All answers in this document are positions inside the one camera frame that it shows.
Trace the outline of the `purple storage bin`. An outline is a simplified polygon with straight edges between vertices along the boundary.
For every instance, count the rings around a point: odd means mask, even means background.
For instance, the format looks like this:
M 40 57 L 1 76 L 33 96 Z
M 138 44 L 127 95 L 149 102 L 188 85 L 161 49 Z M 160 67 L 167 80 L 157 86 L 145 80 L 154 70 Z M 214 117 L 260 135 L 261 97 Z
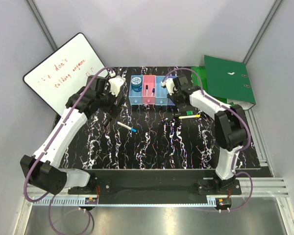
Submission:
M 168 79 L 174 79 L 174 78 L 176 78 L 176 76 L 168 76 Z M 170 98 L 168 98 L 168 104 L 167 104 L 168 106 L 175 106 L 175 104 L 174 104 L 174 102 L 170 99 Z

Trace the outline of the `green black highlighter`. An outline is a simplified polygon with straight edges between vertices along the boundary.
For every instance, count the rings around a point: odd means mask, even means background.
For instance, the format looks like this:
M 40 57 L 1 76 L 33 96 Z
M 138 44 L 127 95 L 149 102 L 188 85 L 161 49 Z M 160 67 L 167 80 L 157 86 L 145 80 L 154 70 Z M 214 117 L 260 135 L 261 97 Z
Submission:
M 190 116 L 190 115 L 193 115 L 193 111 L 183 111 L 183 112 L 178 112 L 178 113 L 173 114 L 173 116 L 175 118 L 178 118 L 181 116 Z

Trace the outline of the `light blue storage bin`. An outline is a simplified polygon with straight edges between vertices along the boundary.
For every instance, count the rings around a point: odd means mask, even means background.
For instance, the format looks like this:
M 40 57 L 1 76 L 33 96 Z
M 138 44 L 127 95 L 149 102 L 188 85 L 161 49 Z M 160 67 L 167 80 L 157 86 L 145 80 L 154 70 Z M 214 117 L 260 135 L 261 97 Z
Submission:
M 156 76 L 155 78 L 155 105 L 165 105 L 168 104 L 168 91 L 161 85 L 164 76 Z

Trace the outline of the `yellow white marker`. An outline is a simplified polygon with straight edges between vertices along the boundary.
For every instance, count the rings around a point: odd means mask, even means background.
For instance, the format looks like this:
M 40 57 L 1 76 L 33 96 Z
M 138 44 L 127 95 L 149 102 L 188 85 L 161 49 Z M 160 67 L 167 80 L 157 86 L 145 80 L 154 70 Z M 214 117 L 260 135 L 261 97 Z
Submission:
M 199 118 L 200 115 L 187 115 L 187 116 L 180 116 L 178 119 L 189 119 L 189 118 Z

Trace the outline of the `white marker blue cap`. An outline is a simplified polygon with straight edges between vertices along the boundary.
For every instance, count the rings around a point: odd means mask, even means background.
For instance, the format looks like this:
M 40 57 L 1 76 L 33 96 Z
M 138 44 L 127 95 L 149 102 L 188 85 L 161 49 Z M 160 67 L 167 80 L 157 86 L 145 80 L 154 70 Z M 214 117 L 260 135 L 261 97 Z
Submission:
M 123 127 L 123 128 L 126 128 L 127 130 L 129 130 L 131 132 L 137 133 L 137 130 L 136 129 L 134 129 L 134 128 L 128 126 L 128 125 L 125 125 L 125 124 L 123 124 L 123 123 L 121 123 L 119 121 L 117 121 L 116 124 L 119 125 L 119 126 L 121 126 L 121 127 Z

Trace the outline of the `light blue end bin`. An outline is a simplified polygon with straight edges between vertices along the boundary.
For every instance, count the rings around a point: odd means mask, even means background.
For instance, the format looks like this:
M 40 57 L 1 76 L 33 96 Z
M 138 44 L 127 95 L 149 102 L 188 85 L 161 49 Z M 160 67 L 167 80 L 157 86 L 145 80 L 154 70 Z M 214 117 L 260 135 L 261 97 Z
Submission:
M 132 87 L 131 87 L 131 79 L 130 79 L 130 89 L 129 89 L 128 98 L 129 98 L 131 105 L 142 105 L 143 104 L 142 90 L 140 92 L 133 91 Z

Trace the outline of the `blue round tape dispenser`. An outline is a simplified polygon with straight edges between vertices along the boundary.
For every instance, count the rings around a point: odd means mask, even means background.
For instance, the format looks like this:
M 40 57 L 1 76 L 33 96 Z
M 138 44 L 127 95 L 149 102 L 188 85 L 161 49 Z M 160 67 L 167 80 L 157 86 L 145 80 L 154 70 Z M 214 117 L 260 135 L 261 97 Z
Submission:
M 140 92 L 142 90 L 143 77 L 141 75 L 134 75 L 131 77 L 131 87 L 135 92 Z

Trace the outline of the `green lever arch binder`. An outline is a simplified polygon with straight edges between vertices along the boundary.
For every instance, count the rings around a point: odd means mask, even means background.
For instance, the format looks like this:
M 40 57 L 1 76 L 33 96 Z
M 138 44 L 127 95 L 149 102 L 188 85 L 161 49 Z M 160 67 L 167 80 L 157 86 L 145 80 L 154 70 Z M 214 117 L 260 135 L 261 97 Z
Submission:
M 244 63 L 204 56 L 207 93 L 224 99 L 227 104 L 239 104 L 244 110 L 256 102 Z

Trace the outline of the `black marker blue cap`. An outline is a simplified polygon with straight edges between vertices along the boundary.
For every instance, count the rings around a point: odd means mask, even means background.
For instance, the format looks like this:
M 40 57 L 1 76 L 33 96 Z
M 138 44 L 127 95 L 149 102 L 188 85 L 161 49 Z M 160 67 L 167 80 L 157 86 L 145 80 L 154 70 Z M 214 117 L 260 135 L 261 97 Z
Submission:
M 105 118 L 105 120 L 102 123 L 103 127 L 107 127 L 108 124 L 110 123 L 111 119 L 112 119 L 112 117 L 110 115 L 107 115 L 107 117 Z

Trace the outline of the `pink storage bin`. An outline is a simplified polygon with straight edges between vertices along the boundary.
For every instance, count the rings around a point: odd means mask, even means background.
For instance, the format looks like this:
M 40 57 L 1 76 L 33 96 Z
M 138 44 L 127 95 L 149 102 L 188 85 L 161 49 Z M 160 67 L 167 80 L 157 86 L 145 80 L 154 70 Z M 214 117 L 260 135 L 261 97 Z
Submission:
M 152 89 L 155 88 L 155 75 L 144 75 L 143 76 L 143 86 L 142 86 L 142 98 L 143 104 L 154 105 L 155 95 L 151 96 Z M 146 96 L 145 86 L 148 85 L 148 96 Z

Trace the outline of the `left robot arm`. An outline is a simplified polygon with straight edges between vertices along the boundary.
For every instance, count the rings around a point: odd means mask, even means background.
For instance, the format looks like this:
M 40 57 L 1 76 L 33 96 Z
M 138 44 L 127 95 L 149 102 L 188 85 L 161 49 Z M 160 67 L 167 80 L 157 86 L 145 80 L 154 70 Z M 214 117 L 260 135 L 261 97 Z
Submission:
M 74 136 L 87 120 L 98 110 L 106 113 L 102 125 L 106 127 L 116 118 L 126 101 L 121 90 L 126 79 L 89 76 L 88 84 L 69 97 L 64 113 L 46 141 L 32 156 L 24 155 L 20 160 L 27 185 L 35 186 L 47 193 L 57 195 L 65 188 L 79 187 L 90 194 L 96 182 L 86 170 L 60 169 L 62 157 Z

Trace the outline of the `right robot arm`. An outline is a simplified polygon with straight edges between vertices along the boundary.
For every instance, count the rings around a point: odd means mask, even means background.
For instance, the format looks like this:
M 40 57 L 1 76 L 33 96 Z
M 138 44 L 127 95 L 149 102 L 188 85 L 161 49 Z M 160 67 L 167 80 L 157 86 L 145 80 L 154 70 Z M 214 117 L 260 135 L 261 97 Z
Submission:
M 226 193 L 236 178 L 237 157 L 251 141 L 249 128 L 243 119 L 243 108 L 240 105 L 230 106 L 218 101 L 201 87 L 193 86 L 184 75 L 166 78 L 161 82 L 161 86 L 167 89 L 167 97 L 176 106 L 191 105 L 213 119 L 215 139 L 220 150 L 214 177 L 207 186 L 209 190 L 218 194 Z

